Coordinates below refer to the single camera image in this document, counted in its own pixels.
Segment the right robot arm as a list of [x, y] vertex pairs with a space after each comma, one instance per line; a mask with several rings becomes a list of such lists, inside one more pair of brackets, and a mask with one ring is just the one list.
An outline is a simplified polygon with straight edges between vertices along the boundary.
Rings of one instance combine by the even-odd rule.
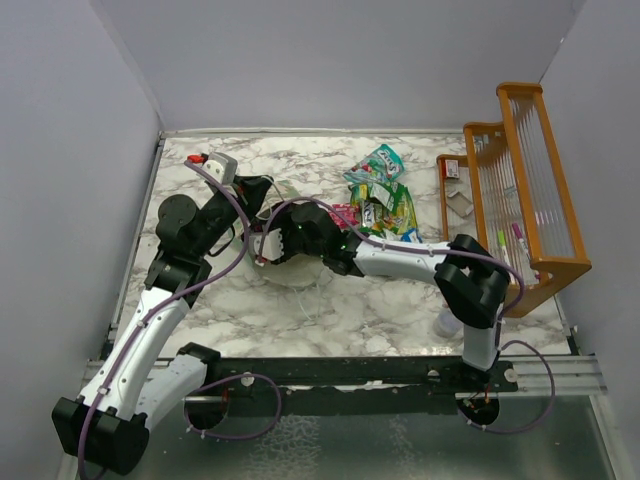
[[496, 376], [498, 320], [510, 284], [508, 266], [473, 237], [410, 243], [342, 230], [316, 201], [280, 203], [252, 241], [258, 263], [280, 264], [298, 255], [318, 258], [342, 276], [388, 277], [435, 285], [463, 324], [461, 383], [481, 391]]

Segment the green white snack bag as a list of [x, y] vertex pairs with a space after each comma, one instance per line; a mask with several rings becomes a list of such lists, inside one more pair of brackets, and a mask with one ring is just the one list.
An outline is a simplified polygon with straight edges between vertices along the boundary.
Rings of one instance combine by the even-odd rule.
[[364, 202], [377, 202], [387, 209], [393, 209], [398, 198], [398, 190], [401, 186], [398, 182], [370, 182], [353, 184], [349, 187], [352, 206], [358, 206]]

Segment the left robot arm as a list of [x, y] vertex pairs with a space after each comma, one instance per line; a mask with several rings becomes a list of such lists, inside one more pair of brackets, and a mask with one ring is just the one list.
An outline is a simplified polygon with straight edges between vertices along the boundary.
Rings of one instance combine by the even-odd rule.
[[52, 411], [63, 450], [77, 459], [79, 478], [88, 478], [89, 464], [129, 474], [151, 431], [183, 397], [210, 394], [220, 385], [221, 371], [211, 363], [217, 355], [203, 348], [177, 355], [155, 377], [149, 374], [203, 288], [217, 279], [210, 251], [236, 221], [250, 224], [271, 186], [268, 176], [237, 176], [229, 188], [211, 181], [213, 195], [203, 206], [184, 194], [160, 204], [158, 250], [133, 317], [79, 395], [60, 398]]

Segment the pink red candy packet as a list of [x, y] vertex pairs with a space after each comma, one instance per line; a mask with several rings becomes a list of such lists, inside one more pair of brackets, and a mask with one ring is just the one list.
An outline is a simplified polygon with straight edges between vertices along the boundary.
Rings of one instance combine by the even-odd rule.
[[359, 208], [350, 204], [332, 204], [333, 210], [329, 212], [333, 222], [341, 229], [346, 230], [350, 226], [359, 224]]

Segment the green paper gift bag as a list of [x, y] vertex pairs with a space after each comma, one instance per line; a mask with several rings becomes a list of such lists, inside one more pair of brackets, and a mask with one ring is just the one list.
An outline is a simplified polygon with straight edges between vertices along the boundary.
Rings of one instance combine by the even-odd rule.
[[[245, 256], [245, 262], [251, 263], [255, 272], [265, 282], [292, 290], [303, 315], [307, 320], [312, 321], [318, 320], [321, 314], [322, 291], [320, 283], [325, 270], [321, 261], [309, 256], [296, 255], [282, 264], [266, 263], [264, 266], [259, 266], [254, 261], [252, 247], [250, 246], [251, 234], [259, 231], [260, 226], [269, 219], [276, 206], [285, 200], [300, 196], [300, 192], [289, 181], [276, 181], [273, 179], [272, 187], [265, 199], [265, 210], [259, 213], [251, 224], [249, 249]], [[309, 290], [317, 293], [317, 308], [314, 314], [311, 314], [311, 310], [305, 307], [302, 300], [302, 294]]]

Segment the green orange Fox's candy bag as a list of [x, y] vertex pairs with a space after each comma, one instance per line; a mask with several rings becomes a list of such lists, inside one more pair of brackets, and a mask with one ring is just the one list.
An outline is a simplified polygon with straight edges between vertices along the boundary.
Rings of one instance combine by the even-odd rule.
[[380, 204], [383, 210], [383, 229], [396, 235], [402, 235], [408, 229], [417, 227], [414, 204], [409, 189], [404, 184], [400, 184], [394, 208], [387, 209]]

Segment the blue snack packet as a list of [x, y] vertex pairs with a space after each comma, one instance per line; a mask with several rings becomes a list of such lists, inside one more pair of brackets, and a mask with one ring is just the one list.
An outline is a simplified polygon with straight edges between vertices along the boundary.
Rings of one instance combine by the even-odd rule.
[[411, 228], [408, 229], [406, 232], [404, 232], [401, 237], [400, 240], [402, 242], [406, 242], [406, 243], [418, 243], [421, 244], [423, 242], [418, 230], [416, 228]]

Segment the yellow green Fox's candy bag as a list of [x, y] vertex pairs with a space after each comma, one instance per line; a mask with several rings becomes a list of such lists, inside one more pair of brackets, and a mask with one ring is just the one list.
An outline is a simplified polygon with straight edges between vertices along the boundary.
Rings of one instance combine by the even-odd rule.
[[366, 200], [360, 208], [361, 230], [369, 233], [381, 233], [383, 230], [383, 210], [379, 203]]

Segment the teal Fox's candy bag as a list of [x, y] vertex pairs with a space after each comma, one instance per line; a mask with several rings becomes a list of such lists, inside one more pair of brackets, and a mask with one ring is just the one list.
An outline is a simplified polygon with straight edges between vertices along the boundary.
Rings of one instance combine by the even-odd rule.
[[387, 183], [397, 180], [405, 172], [401, 157], [387, 144], [382, 144], [362, 161], [343, 173], [354, 184]]

